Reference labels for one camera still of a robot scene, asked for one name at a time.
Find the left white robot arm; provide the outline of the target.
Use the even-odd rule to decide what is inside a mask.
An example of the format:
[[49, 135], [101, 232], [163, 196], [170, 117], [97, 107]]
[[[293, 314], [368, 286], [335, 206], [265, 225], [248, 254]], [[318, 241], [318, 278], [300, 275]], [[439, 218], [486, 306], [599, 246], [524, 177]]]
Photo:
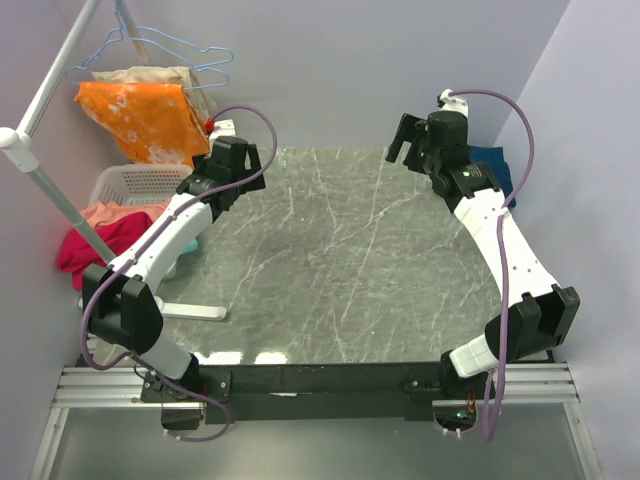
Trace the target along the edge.
[[157, 287], [192, 240], [241, 195], [266, 186], [257, 147], [238, 137], [217, 138], [195, 165], [160, 218], [107, 266], [87, 267], [82, 280], [81, 338], [124, 348], [165, 378], [164, 389], [179, 402], [199, 392], [199, 363], [165, 332]]

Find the salmon pink t shirt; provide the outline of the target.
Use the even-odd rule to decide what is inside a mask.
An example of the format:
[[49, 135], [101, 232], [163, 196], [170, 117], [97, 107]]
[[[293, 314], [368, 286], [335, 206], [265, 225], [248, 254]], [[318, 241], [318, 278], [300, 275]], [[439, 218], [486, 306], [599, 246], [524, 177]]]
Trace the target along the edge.
[[98, 229], [117, 222], [127, 213], [121, 205], [115, 202], [95, 202], [82, 210], [81, 215], [90, 227]]

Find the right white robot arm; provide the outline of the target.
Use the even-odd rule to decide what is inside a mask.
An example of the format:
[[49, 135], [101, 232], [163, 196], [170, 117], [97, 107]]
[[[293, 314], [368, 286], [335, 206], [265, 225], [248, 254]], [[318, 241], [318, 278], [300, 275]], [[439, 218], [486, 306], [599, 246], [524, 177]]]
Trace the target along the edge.
[[406, 392], [436, 392], [460, 399], [500, 364], [553, 350], [568, 336], [580, 307], [576, 289], [562, 286], [543, 266], [505, 204], [491, 168], [471, 157], [468, 118], [448, 107], [420, 118], [401, 116], [387, 161], [401, 159], [428, 176], [432, 190], [462, 225], [498, 289], [501, 307], [470, 339], [445, 351], [432, 367], [414, 367]]

